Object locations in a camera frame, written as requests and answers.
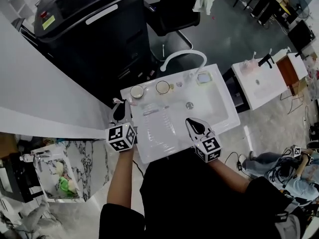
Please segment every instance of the drain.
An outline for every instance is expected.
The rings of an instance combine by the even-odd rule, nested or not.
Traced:
[[[187,102],[187,103],[186,103],[186,108],[189,109],[189,110],[191,110],[191,109],[194,108],[194,104],[193,104],[192,102]]]

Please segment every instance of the red object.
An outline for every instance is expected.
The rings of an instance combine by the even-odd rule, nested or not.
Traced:
[[[43,13],[40,14],[40,17],[41,17],[41,18],[44,18],[45,16],[47,16],[47,14],[48,14],[48,13],[47,13],[46,11],[44,11]]]

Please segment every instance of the soap dish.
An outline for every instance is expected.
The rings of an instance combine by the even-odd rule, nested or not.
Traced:
[[[211,81],[213,81],[213,78],[208,71],[202,71],[202,72],[198,73],[198,75],[196,77],[196,82],[200,86],[204,85],[206,83],[209,83]]]

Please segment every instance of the blue jeans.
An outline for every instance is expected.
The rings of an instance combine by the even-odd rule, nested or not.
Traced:
[[[264,177],[265,173],[276,165],[280,157],[280,154],[272,152],[262,153],[253,160],[246,159],[243,168],[256,177]]]

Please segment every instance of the white countertop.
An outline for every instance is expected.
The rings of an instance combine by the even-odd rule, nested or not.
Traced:
[[[269,62],[272,64],[272,68],[266,62],[261,68],[255,68],[246,76],[240,70],[243,62],[232,65],[251,110],[257,109],[287,90],[278,66],[273,64],[271,60]]]
[[[207,121],[216,134],[221,134],[240,124],[234,103],[216,64],[205,66],[201,72],[208,71],[212,81],[198,85],[193,77],[187,80],[190,72],[196,69],[168,75],[140,84],[144,95],[136,100],[130,95],[130,89],[121,90],[123,99],[134,102],[131,106],[134,126],[138,127],[138,150],[143,163],[169,156],[192,146],[185,125],[186,118],[198,118]],[[167,81],[174,88],[164,95],[156,92],[159,81]],[[192,102],[193,109],[186,108]],[[158,110],[144,116],[143,113]]]
[[[298,56],[297,58],[295,57],[296,54],[297,53],[289,53],[287,54],[287,56],[289,57],[290,62],[292,63],[295,69],[298,79],[301,80],[304,76],[308,75],[308,71],[301,57],[300,56]]]

